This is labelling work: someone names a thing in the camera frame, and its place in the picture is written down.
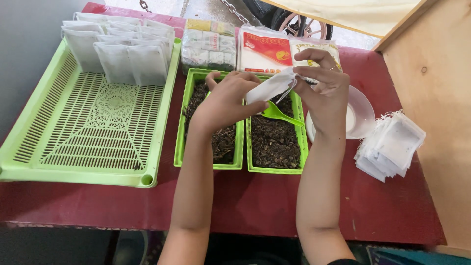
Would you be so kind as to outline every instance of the wooden board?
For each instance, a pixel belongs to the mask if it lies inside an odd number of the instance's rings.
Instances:
[[[471,249],[471,0],[439,0],[384,51],[448,245]]]
[[[438,0],[421,0],[386,36],[384,36],[372,49],[374,51],[383,51],[394,40],[401,35],[410,25],[419,19],[429,8]]]

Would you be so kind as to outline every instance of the red table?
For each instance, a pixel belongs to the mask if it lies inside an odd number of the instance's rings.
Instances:
[[[175,27],[185,19],[88,3],[89,13],[149,18]],[[182,31],[177,30],[177,37]],[[351,84],[371,101],[376,116],[401,109],[380,54],[340,47]],[[173,166],[186,77],[178,72],[157,180],[151,189],[120,186],[5,182],[0,184],[0,222],[100,228],[167,230],[179,168]],[[445,244],[440,221],[417,156],[407,176],[382,183],[355,167],[358,140],[347,140],[341,176],[340,229],[347,240]],[[296,237],[299,175],[240,171],[214,174],[211,231]]]

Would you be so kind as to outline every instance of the red label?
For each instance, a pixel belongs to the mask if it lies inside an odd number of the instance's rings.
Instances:
[[[244,32],[244,47],[248,47],[280,64],[293,65],[290,42],[287,39],[259,37]]]

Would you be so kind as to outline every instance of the green plastic scoop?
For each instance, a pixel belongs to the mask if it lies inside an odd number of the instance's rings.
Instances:
[[[262,116],[266,118],[284,120],[299,127],[304,126],[304,122],[286,116],[280,111],[280,109],[278,109],[278,107],[273,102],[271,102],[270,100],[267,102],[269,104],[269,107],[262,112]]]

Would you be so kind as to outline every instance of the green plastic tray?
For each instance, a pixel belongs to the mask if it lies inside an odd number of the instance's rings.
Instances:
[[[183,102],[181,104],[180,120],[178,124],[177,144],[175,146],[175,158],[173,165],[181,167],[183,161],[183,153],[185,152],[185,121],[187,118],[183,115],[183,109],[188,106],[193,87],[196,80],[204,80],[208,73],[212,70],[190,68],[188,71],[187,83],[185,84],[185,92],[183,93]],[[221,76],[217,79],[223,79],[228,72],[221,72]],[[244,121],[237,122],[235,129],[235,146],[234,160],[231,165],[214,164],[213,169],[237,170],[242,169],[244,156]]]
[[[0,181],[157,185],[180,46],[165,86],[139,87],[81,72],[63,40],[0,148]]]
[[[301,98],[294,92],[291,91],[289,93],[292,101],[292,108],[294,118],[304,122],[304,114],[302,112],[302,103]],[[279,168],[266,168],[266,167],[256,167],[252,163],[252,126],[251,126],[251,118],[247,118],[246,120],[246,135],[247,135],[247,165],[248,171],[250,172],[258,172],[258,173],[268,173],[268,174],[301,174],[302,169],[304,168],[304,163],[306,162],[306,158],[308,157],[309,148],[308,148],[308,139],[306,137],[306,126],[295,126],[296,136],[298,137],[298,144],[301,149],[301,156],[300,156],[300,167],[299,169],[279,169]]]

